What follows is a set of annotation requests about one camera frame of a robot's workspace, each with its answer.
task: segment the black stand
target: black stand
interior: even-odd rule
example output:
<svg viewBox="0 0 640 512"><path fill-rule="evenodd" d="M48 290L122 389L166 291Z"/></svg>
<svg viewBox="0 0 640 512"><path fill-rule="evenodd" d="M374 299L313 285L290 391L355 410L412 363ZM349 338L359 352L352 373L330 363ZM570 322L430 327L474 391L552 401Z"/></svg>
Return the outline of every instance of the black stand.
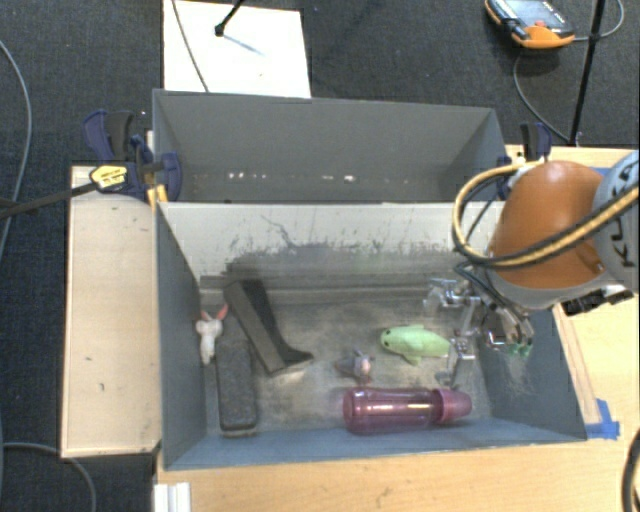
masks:
<svg viewBox="0 0 640 512"><path fill-rule="evenodd" d="M225 19L223 19L220 24L216 25L216 36L222 37L224 35L224 28L227 26L227 23L229 23L231 18L233 18L233 15L236 13L236 11L240 9L240 6L244 3L244 1L245 0L237 0L233 8L231 9L231 12L227 14Z"/></svg>
<svg viewBox="0 0 640 512"><path fill-rule="evenodd" d="M578 93L578 102L576 104L576 112L573 116L573 126L571 127L571 135L569 137L569 145L577 146L578 126L582 117L582 107L584 105L584 97L587 93L587 85L589 83L589 74L591 73L591 63L593 61L593 52L596 50L596 43L600 40L600 23L602 22L602 14L604 12L605 0L598 0L596 10L591 23L591 33L589 34L589 48L587 49L587 57L582 70L582 80L580 81L580 92Z"/></svg>

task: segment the wire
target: wire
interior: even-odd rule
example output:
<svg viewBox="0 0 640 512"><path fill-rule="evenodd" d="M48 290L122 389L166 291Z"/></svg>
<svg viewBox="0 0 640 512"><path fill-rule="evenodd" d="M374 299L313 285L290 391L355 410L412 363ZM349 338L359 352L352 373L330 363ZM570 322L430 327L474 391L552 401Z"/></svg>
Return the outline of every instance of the wire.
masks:
<svg viewBox="0 0 640 512"><path fill-rule="evenodd" d="M504 180L502 176L496 176L494 178L490 178L485 182L481 183L477 189L474 189L469 193L469 195L465 196L462 200L462 204L460 205L461 212L464 213L467 205L473 201L473 198L477 196L480 192L482 192L485 188L490 187L491 185L498 184L500 181Z"/></svg>
<svg viewBox="0 0 640 512"><path fill-rule="evenodd" d="M498 193L496 192L493 197L491 199L489 199L484 206L482 207L482 210L480 210L480 213L478 214L478 216L474 219L473 224L471 224L471 227L469 228L469 231L467 231L467 241L471 240L471 235L473 235L473 232L476 230L476 228L478 227L478 224L480 224L480 221L482 220L482 217L484 217L485 213L487 213L487 210L491 207L491 205L493 204L493 202L498 198Z"/></svg>
<svg viewBox="0 0 640 512"><path fill-rule="evenodd" d="M173 14L176 17L176 21L178 22L178 27L180 28L180 34L182 34L182 40L184 41L185 46L187 47L187 51L189 52L189 57L191 58L191 63L198 73L198 78L200 79L200 83L202 87L204 87L204 92L209 92L209 88L207 87L207 83L204 81L204 77L200 72L200 68L198 67L198 63L196 62L196 58L193 56L193 52L191 51L191 46L189 45L189 41L187 40L187 35L184 32L184 27L182 26L182 21L180 20L180 14L178 13L178 6L176 5L176 0L171 0L171 5L173 6Z"/></svg>
<svg viewBox="0 0 640 512"><path fill-rule="evenodd" d="M0 49L6 55L7 59L11 63L11 67L16 73L18 77L18 81L20 82L20 88L22 89L22 94L24 95L25 106L27 109L27 138L24 143L24 149L22 151L22 160L20 161L20 167L18 168L18 177L16 178L16 185L13 189L13 202L17 202L20 196L20 189L22 188L22 180L24 178L24 174L27 168L27 160L29 158L29 151L31 150L31 136L33 135L33 114L31 112L31 100L29 99L29 91L27 90L27 85L24 82L24 77L20 72L20 68L16 64L16 61L13 59L11 52L5 46L5 44L0 40ZM2 257L4 256L4 249L7 244L7 238L9 237L9 229L11 228L11 219L7 219L4 223L4 227L2 230L2 238L0 238L0 265L2 264Z"/></svg>
<svg viewBox="0 0 640 512"><path fill-rule="evenodd" d="M55 448L51 448L50 446L46 446L44 444L16 442L16 443L4 443L3 446L5 450L34 450L34 451L47 453L49 455L60 456L60 452L58 450L56 450ZM86 482L87 487L89 488L89 493L91 495L90 510L91 512L96 512L96 509L98 506L98 498L96 494L96 487L93 483L93 480L91 479L91 475L89 475L89 473L84 468L84 466L80 464L77 460L75 459L64 459L64 460L66 462L69 462L74 467L74 469L78 471L78 473L80 473L80 475Z"/></svg>
<svg viewBox="0 0 640 512"><path fill-rule="evenodd" d="M609 37L609 36L615 34L620 29L622 24L624 23L624 20L625 20L624 5L622 4L622 0L616 0L616 2L618 3L618 7L619 7L619 10L620 10L620 18L618 19L618 23L616 23L615 27L613 27L608 32L605 32L604 34L601 34L600 35L600 39L604 39L605 37ZM586 42L586 41L589 41L589 37L588 36L576 37L573 40L574 43L575 42L581 43L581 42ZM568 143L569 142L569 136L565 135L564 133L562 133L560 130L555 128L549 121L547 121L544 117L542 117L542 114L540 114L540 112L538 112L538 110L536 110L536 108L531 104L531 102L527 99L527 97L525 96L524 92L522 91L522 87L520 87L520 82L518 81L518 65L520 64L520 60L521 60L521 57L522 57L523 54L524 54L524 52L520 52L518 54L518 56L516 57L516 60L513 63L513 69L511 71L511 75L513 77L513 85L516 88L516 92L518 93L518 96L520 96L520 99L524 103L525 107L527 107L529 112L531 112L534 115L534 117L536 117L541 123L544 123L546 125L546 127L549 128L549 130L551 130L555 135L557 135L563 142Z"/></svg>
<svg viewBox="0 0 640 512"><path fill-rule="evenodd" d="M454 267L454 270L458 275L464 277L472 284L475 284L478 288L481 288L487 295L489 295L489 298L497 306L507 309L511 313L513 313L513 316L517 318L520 323L524 324L526 322L525 318L518 311L518 307L514 302L501 295L490 283L484 282L476 274L468 270L467 267L469 269L473 268L473 264L469 263L468 261L463 261L462 263L458 263Z"/></svg>
<svg viewBox="0 0 640 512"><path fill-rule="evenodd" d="M611 30L609 30L608 32L605 32L604 34L600 35L600 39L604 38L604 37L609 37L610 35L615 34L620 27L622 26L622 24L624 23L624 18L625 18L625 12L624 12L624 5L622 4L622 0L616 0L616 2L618 3L618 9L620 10L620 18L618 19L618 23L616 23L616 26L613 27ZM583 43L589 40L589 36L581 36L581 37L576 37L573 42L578 42L578 43Z"/></svg>
<svg viewBox="0 0 640 512"><path fill-rule="evenodd" d="M627 461L624 465L622 476L622 505L624 512L633 512L633 505L637 510L640 510L638 494L633 490L633 476L638 465L638 457L640 457L640 430L636 432L633 441L631 441Z"/></svg>
<svg viewBox="0 0 640 512"><path fill-rule="evenodd" d="M476 186L495 176L509 176L514 174L518 167L518 164L508 165L490 169L479 174L466 183L456 197L452 218L453 242L456 249L475 265L514 269L542 263L582 243L585 238L590 237L598 229L602 228L602 226L615 220L638 201L638 183L635 183L631 187L620 191L616 197L604 203L601 208L584 216L574 226L570 226L520 251L497 257L487 257L471 248L462 234L461 205L465 196Z"/></svg>

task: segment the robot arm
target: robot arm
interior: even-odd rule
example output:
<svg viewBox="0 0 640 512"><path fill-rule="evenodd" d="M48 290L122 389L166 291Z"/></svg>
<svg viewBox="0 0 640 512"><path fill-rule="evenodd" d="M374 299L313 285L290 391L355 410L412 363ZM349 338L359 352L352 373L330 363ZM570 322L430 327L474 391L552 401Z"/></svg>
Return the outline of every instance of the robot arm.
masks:
<svg viewBox="0 0 640 512"><path fill-rule="evenodd" d="M486 255L461 236L460 204L459 196L456 246L491 289L523 311L594 293L606 299L602 290L611 287L638 292L637 151L604 177L562 161L526 172L512 187Z"/></svg>

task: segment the green plastic fish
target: green plastic fish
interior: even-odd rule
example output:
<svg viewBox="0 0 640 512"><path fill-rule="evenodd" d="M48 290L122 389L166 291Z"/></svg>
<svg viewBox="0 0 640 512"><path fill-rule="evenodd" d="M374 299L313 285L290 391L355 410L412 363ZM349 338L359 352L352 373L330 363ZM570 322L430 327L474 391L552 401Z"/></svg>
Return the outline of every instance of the green plastic fish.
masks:
<svg viewBox="0 0 640 512"><path fill-rule="evenodd" d="M400 354L413 365L423 357L445 357L451 343L442 336L427 331L422 325L406 325L387 329L380 336L380 344L389 352Z"/></svg>

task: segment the wooden table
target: wooden table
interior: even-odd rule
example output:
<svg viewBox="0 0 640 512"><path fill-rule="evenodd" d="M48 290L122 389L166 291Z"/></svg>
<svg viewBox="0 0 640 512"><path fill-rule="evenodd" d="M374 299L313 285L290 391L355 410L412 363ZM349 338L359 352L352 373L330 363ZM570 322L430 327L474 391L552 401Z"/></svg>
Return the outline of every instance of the wooden table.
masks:
<svg viewBox="0 0 640 512"><path fill-rule="evenodd" d="M517 148L510 147L515 153ZM554 159L607 167L628 151L555 148ZM194 512L615 511L638 408L638 299L560 319L575 329L595 396L620 422L617 441L188 472Z"/></svg>

